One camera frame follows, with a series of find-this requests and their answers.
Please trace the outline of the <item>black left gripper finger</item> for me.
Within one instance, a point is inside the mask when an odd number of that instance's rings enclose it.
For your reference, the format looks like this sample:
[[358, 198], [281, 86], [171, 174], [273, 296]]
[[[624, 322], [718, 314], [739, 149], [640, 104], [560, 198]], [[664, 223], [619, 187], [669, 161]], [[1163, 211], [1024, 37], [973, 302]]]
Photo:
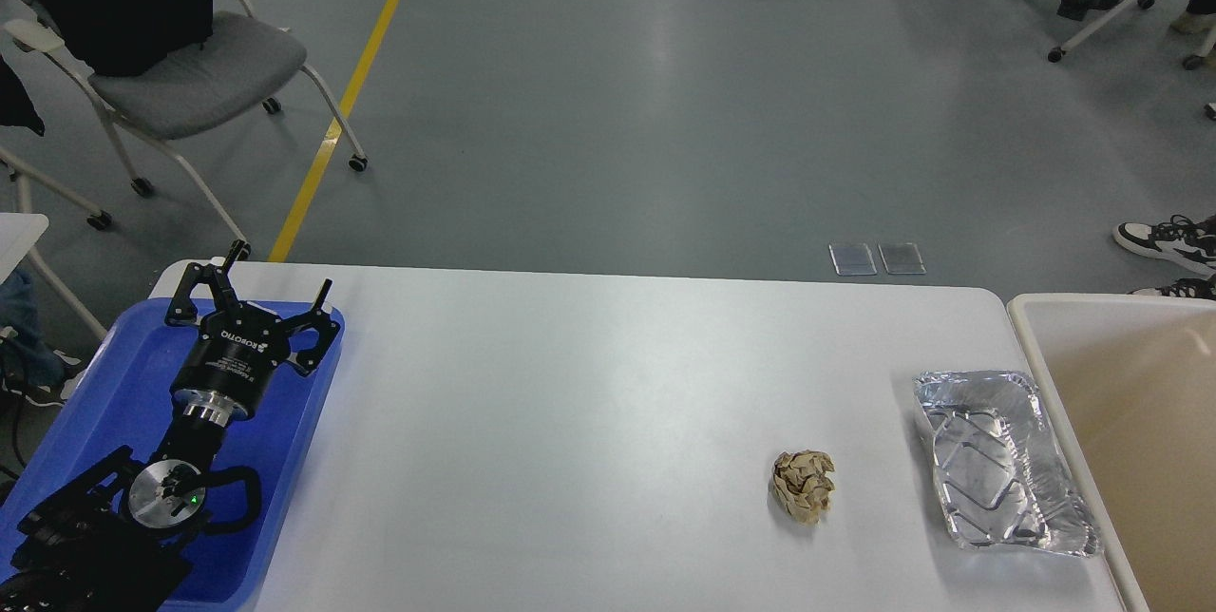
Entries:
[[218, 313], [226, 315], [240, 314], [240, 297], [230, 281], [230, 273], [236, 262], [248, 258], [250, 245], [244, 238], [233, 240], [227, 254], [218, 264], [199, 264], [191, 262], [182, 271], [182, 277], [178, 283], [178, 290], [171, 294], [170, 303], [165, 313], [165, 325], [186, 326], [199, 325], [199, 308], [195, 304], [195, 290], [206, 286], [210, 291], [212, 301]]
[[[277, 366], [286, 364], [295, 370], [295, 374], [310, 375], [323, 361], [340, 332], [339, 322], [334, 321], [332, 313], [325, 309], [331, 288], [332, 280], [326, 277], [306, 310], [281, 318], [276, 322]], [[315, 339], [313, 344], [298, 349], [292, 346], [292, 339], [299, 335], [315, 335]]]

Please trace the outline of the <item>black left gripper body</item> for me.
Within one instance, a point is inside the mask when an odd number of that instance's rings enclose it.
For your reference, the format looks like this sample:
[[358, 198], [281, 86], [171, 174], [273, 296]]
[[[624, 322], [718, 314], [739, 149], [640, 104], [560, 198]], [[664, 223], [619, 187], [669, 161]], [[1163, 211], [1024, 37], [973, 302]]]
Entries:
[[278, 322], [278, 313], [248, 301], [201, 318], [199, 339], [171, 382], [174, 405], [221, 395], [232, 403], [233, 419], [255, 417], [274, 370], [289, 352]]

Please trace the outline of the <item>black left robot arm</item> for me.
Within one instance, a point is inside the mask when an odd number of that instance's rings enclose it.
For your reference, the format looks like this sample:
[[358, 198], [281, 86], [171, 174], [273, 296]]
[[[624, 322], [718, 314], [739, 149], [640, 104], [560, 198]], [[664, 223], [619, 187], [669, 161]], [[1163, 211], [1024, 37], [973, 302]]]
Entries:
[[122, 314], [2, 507], [5, 611], [238, 611], [261, 585], [343, 316], [240, 299], [244, 252]]

